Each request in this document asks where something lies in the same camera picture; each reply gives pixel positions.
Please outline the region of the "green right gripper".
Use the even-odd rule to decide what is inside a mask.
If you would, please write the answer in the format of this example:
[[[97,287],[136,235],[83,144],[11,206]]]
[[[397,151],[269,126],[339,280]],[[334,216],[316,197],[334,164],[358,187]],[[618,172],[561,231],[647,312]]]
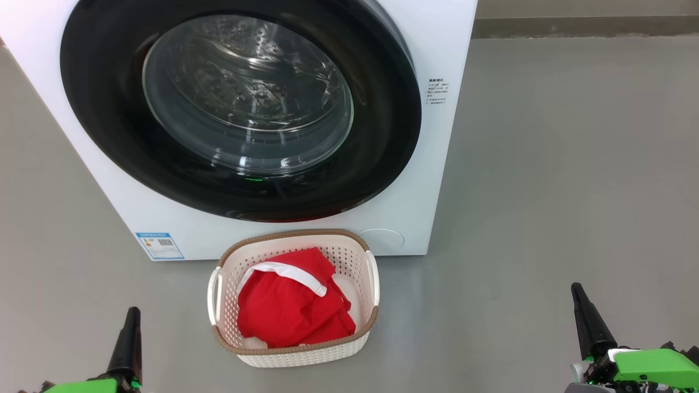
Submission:
[[[572,283],[575,326],[582,363],[570,366],[566,392],[697,392],[698,348],[672,342],[654,350],[619,347],[580,283]]]

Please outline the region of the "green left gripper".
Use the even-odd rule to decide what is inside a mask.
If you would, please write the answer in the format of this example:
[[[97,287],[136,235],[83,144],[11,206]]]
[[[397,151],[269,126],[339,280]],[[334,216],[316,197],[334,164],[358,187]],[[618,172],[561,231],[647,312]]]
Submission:
[[[45,381],[38,392],[141,392],[143,382],[141,311],[130,307],[108,363],[105,378],[55,384]]]

